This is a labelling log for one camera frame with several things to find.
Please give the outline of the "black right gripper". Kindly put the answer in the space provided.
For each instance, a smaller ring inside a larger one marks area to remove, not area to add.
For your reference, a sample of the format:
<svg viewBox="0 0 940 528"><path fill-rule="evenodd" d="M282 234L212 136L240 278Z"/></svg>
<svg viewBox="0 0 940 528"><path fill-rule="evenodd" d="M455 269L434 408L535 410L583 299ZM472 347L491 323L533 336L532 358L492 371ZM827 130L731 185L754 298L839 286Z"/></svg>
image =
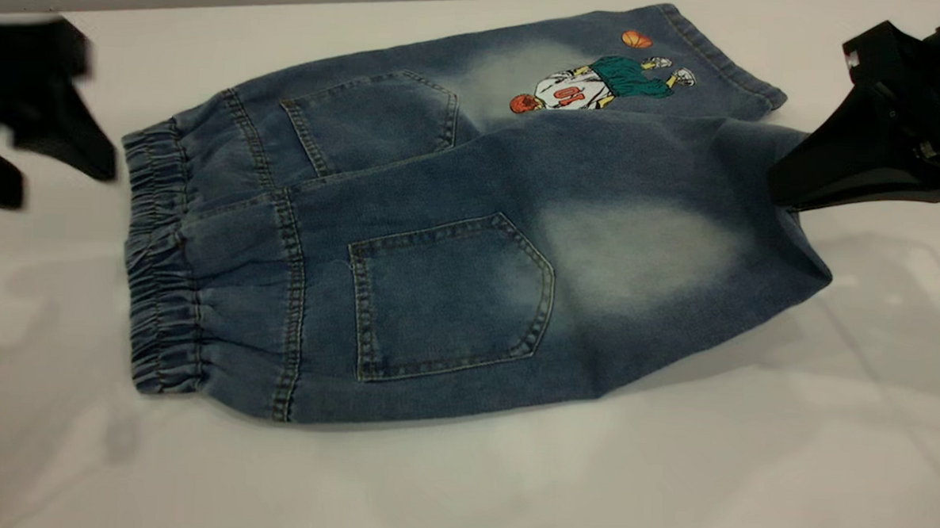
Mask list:
<svg viewBox="0 0 940 528"><path fill-rule="evenodd" d="M919 40L883 21L843 43L854 84L827 121L767 174L792 212L869 202L940 204L922 160L940 158L940 27Z"/></svg>

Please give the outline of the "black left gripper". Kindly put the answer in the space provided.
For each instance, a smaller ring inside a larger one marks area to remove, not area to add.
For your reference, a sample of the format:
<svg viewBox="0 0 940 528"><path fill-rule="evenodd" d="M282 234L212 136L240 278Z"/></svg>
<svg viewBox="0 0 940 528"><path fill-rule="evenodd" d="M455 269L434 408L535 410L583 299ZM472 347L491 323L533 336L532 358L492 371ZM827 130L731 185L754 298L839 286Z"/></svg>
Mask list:
<svg viewBox="0 0 940 528"><path fill-rule="evenodd" d="M116 148L76 92L90 43L63 17L0 24L0 124L15 146L59 160L89 178L116 180ZM21 170L0 156L0 209L22 209Z"/></svg>

